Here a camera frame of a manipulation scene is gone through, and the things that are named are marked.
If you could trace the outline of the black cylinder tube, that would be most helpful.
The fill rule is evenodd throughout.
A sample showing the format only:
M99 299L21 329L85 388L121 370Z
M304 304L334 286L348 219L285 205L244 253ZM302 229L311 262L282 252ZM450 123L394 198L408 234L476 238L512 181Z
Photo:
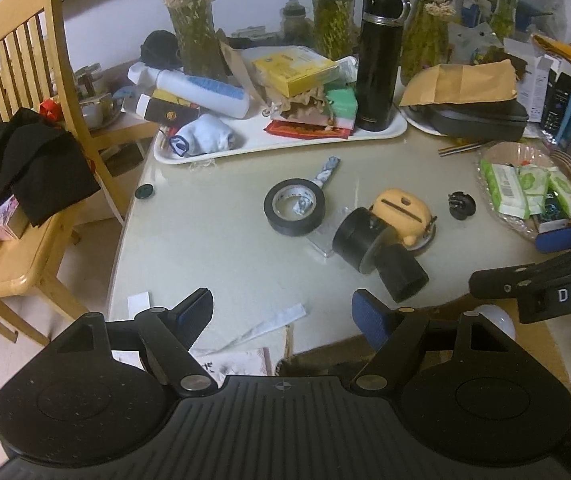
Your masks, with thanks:
M375 267L397 304L417 295L429 283L427 272L412 253L400 244L384 247L375 258Z

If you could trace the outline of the black round weight disc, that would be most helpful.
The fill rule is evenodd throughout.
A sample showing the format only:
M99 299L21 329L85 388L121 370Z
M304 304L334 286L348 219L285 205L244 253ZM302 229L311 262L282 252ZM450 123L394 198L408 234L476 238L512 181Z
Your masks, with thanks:
M398 242L396 230L371 210L359 207L337 228L332 249L360 274L373 271L374 259L383 247Z

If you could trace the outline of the small black mount knob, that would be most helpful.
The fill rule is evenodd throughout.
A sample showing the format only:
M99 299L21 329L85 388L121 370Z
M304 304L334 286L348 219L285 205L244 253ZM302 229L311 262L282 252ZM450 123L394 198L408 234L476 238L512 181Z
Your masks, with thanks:
M457 191L448 195L448 208L453 218L463 221L475 215L476 202L471 195Z

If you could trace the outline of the clear plastic phone case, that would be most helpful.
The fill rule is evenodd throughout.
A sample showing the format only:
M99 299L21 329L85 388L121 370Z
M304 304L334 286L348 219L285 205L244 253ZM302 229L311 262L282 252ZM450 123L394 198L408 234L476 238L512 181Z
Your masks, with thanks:
M310 242L311 247L323 258L330 258L333 255L332 243L336 231L350 213L351 208L349 207L337 208L321 222L317 229L314 229L313 232L307 235L307 240Z

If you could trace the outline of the orange cartoon figure case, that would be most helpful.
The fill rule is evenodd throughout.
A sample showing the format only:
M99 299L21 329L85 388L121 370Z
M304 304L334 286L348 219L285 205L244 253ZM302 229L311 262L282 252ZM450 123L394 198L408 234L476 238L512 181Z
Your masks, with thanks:
M399 188L383 191L370 210L396 231L409 252L420 252L433 240L437 217L420 198Z

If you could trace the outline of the black electrical tape roll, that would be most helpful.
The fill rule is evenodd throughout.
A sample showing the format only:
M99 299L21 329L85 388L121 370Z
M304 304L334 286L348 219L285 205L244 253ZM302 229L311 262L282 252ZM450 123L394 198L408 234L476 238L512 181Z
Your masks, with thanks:
M279 234L305 236L325 219L325 194L307 179L287 179L275 184L264 198L269 226Z

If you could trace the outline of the grey patterned stick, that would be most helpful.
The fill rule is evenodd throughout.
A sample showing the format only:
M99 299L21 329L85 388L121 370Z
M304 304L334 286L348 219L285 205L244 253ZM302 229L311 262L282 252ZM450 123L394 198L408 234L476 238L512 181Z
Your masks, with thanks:
M339 167L341 159L336 156L330 156L323 164L317 176L311 182L315 183L318 188L323 188L330 180L333 172Z

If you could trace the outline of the small black round cap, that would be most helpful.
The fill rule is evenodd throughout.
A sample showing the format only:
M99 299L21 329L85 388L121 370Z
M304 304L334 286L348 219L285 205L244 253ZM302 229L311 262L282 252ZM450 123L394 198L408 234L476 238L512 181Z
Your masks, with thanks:
M154 186L152 184L146 183L141 184L135 190L135 197L137 200L148 200L154 194Z

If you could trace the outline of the chopsticks pair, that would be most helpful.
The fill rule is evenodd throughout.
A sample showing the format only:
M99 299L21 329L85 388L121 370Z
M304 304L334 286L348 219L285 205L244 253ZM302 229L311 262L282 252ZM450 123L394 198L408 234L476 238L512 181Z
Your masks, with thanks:
M478 150L479 148L483 148L483 146L487 144L489 144L489 141L453 145L449 146L448 148L440 148L437 152L439 157L447 157L451 155L472 152Z

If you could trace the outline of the black cloth on chair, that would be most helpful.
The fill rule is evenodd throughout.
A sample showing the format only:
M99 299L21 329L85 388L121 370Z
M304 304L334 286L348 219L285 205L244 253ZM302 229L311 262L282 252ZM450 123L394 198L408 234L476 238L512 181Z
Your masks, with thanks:
M32 226L100 191L80 142L21 108L0 123L0 205L16 196Z

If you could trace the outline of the white blue lotion bottle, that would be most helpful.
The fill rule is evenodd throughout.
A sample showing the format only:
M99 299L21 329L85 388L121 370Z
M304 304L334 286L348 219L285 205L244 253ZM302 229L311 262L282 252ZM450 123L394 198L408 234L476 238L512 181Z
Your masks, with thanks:
M159 70L142 62L130 66L127 77L133 84L154 87L228 117L242 119L250 110L250 96L223 81L186 75L180 70Z

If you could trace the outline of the black thermos bottle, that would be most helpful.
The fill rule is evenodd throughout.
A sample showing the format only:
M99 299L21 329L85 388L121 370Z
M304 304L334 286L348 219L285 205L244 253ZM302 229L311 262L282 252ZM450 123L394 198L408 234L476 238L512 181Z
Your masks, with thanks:
M409 0L363 0L356 81L356 125L363 130L382 131L392 122L400 50L409 13Z

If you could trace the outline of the glass vase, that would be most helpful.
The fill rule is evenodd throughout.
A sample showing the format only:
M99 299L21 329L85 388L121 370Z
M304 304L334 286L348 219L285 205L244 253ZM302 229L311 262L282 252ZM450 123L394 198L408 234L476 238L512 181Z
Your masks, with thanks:
M411 9L401 46L400 79L408 84L426 68L445 62L447 21L453 16L450 0L409 0Z
M176 32L184 72L225 81L226 64L214 27L214 1L163 0Z
M315 49L336 61L356 44L355 0L313 0Z

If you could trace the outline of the yellow cardboard box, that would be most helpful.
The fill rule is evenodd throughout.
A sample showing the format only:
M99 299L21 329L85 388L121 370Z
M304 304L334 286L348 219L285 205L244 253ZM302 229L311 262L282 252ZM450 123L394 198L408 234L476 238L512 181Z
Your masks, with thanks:
M254 60L253 65L268 87L288 98L340 78L336 62L305 47L267 54Z

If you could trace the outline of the glass vase left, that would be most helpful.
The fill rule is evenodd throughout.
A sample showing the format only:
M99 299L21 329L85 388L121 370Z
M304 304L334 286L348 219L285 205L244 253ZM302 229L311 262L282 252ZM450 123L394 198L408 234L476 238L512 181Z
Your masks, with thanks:
M214 1L163 0L176 32L184 72L225 81L226 64L214 27Z

